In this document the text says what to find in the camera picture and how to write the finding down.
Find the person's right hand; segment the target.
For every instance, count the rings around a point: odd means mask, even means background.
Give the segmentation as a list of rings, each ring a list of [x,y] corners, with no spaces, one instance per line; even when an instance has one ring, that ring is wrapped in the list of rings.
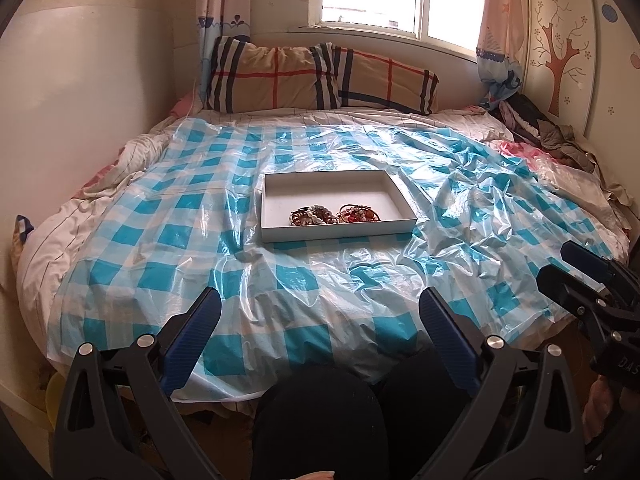
[[[608,381],[602,375],[591,385],[589,399],[582,412],[584,439],[589,443],[604,429],[606,419],[614,408],[614,396]]]

